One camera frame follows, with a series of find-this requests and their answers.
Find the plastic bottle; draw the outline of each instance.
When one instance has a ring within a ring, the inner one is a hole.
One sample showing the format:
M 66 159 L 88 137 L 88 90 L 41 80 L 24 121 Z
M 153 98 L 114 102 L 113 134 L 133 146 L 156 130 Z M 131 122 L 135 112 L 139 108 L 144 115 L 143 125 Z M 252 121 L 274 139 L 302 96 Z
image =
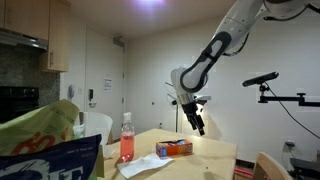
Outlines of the plastic bottle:
M 122 162 L 131 161 L 134 156 L 134 127 L 131 124 L 131 113 L 123 114 L 124 121 L 120 136 L 120 158 Z

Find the small box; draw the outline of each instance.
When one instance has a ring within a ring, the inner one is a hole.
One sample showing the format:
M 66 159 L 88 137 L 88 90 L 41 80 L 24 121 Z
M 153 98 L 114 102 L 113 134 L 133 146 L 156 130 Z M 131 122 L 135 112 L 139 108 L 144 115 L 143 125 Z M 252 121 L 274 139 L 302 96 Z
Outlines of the small box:
M 181 139 L 177 141 L 164 141 L 156 144 L 159 157 L 192 154 L 192 142 Z

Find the bottle cap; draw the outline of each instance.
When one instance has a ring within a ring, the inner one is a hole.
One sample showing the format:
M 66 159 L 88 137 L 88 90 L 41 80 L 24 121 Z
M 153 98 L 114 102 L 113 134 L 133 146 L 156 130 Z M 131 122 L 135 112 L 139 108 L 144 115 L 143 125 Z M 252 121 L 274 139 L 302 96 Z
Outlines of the bottle cap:
M 123 114 L 123 117 L 124 117 L 124 123 L 128 123 L 128 122 L 131 122 L 131 112 L 126 112 Z

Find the oven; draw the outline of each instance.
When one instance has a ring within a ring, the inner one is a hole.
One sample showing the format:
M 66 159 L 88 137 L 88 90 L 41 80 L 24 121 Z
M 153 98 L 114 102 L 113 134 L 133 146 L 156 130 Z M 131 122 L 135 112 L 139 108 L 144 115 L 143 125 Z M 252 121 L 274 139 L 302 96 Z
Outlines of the oven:
M 0 123 L 39 108 L 39 88 L 0 86 Z

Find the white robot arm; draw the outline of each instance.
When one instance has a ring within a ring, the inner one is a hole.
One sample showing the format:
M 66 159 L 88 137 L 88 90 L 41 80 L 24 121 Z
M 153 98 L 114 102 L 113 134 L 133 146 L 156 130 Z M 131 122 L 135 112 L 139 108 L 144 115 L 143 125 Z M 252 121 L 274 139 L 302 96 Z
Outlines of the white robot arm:
M 204 135 L 204 124 L 196 113 L 193 93 L 206 84 L 207 73 L 220 56 L 233 56 L 226 52 L 247 39 L 250 29 L 260 19 L 286 21 L 300 15 L 307 7 L 319 9 L 305 0 L 238 0 L 221 21 L 208 46 L 189 68 L 179 67 L 171 72 L 171 81 L 176 90 L 177 102 L 181 104 L 193 130 Z

